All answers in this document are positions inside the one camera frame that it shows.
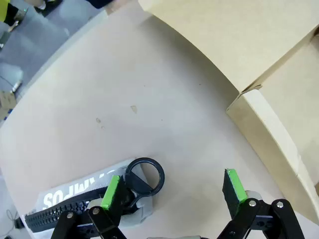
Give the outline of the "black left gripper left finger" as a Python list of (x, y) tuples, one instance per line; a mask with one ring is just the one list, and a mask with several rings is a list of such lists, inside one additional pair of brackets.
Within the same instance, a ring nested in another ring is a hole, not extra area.
[(122, 176), (113, 176), (102, 202), (83, 214), (63, 212), (54, 228), (52, 239), (124, 239), (119, 223), (129, 193)]

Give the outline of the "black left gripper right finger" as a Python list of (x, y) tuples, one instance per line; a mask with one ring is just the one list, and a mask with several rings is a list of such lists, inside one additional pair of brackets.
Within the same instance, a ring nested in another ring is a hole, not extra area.
[(261, 231), (267, 239), (305, 237), (288, 200), (265, 203), (259, 193), (244, 189), (235, 169), (225, 169), (222, 192), (231, 221), (220, 239), (245, 239), (251, 231)]

